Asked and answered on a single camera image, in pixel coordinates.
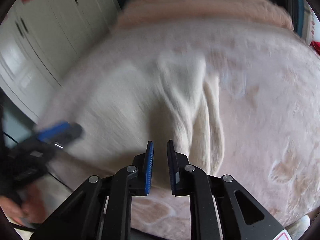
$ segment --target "red cloth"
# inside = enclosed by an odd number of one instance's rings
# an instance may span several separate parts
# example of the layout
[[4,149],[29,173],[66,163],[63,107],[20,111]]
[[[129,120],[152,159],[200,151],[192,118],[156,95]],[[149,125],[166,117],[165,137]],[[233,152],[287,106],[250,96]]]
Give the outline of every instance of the red cloth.
[[310,46],[312,46],[315,49],[315,51],[318,53],[318,55],[320,55],[320,42],[312,41],[310,43]]

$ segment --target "white wardrobe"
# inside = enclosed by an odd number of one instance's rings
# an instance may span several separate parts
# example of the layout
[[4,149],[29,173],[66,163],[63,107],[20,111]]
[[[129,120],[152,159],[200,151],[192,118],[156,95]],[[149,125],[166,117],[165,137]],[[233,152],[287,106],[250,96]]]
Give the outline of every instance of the white wardrobe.
[[16,0],[0,26],[0,87],[34,122],[79,57],[105,36],[117,0]]

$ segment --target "metal screw head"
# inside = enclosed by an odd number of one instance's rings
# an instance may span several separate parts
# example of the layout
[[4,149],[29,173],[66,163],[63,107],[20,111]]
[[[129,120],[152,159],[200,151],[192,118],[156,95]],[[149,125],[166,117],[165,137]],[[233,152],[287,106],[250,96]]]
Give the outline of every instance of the metal screw head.
[[186,166],[184,167],[184,169],[185,169],[186,171],[194,171],[194,170],[195,170],[194,166],[192,166],[192,165],[186,165]]
[[233,178],[230,175],[224,175],[222,178],[225,182],[231,182],[233,180]]
[[96,183],[98,180],[99,180],[99,177],[98,177],[98,176],[91,176],[91,177],[89,178],[89,182],[90,182],[90,183]]
[[127,167],[127,172],[135,172],[137,170],[136,166],[130,165]]

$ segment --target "person's hand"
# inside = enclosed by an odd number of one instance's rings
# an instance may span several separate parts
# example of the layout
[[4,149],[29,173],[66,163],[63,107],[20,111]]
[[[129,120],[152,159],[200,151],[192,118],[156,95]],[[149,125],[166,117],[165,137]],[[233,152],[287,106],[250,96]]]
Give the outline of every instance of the person's hand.
[[20,218],[26,218],[30,223],[42,223],[46,219],[46,211],[44,203],[41,199],[41,192],[35,184],[30,184],[26,187],[27,199],[19,207],[11,199],[0,196],[0,206],[4,213],[17,222],[23,225]]

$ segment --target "pink blanket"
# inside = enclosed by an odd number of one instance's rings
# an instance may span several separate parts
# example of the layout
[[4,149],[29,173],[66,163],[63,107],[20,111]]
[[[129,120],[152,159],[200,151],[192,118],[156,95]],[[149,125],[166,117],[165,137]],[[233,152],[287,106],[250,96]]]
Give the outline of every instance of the pink blanket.
[[131,0],[116,29],[185,18],[232,18],[293,30],[287,12],[268,0]]

